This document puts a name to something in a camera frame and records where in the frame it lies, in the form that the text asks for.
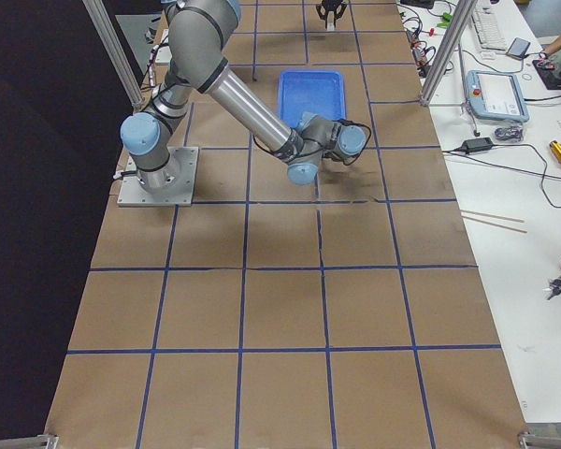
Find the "keyboard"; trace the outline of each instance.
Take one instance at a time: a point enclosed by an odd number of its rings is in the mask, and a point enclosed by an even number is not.
[[[498,28],[490,0],[478,0],[471,19],[483,50],[505,51],[509,47]]]

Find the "blue tray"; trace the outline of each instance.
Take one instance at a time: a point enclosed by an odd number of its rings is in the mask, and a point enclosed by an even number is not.
[[[343,75],[335,70],[284,70],[279,79],[279,115],[295,128],[305,112],[328,120],[345,118]]]

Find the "gray metal base plate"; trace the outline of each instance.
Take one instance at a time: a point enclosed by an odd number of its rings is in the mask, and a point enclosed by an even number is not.
[[[195,172],[197,171],[197,147],[169,147],[172,157],[180,163],[179,179],[160,192],[148,192],[135,176],[122,180],[118,204],[120,207],[191,206],[194,199]],[[135,170],[135,162],[129,157],[125,170]]]

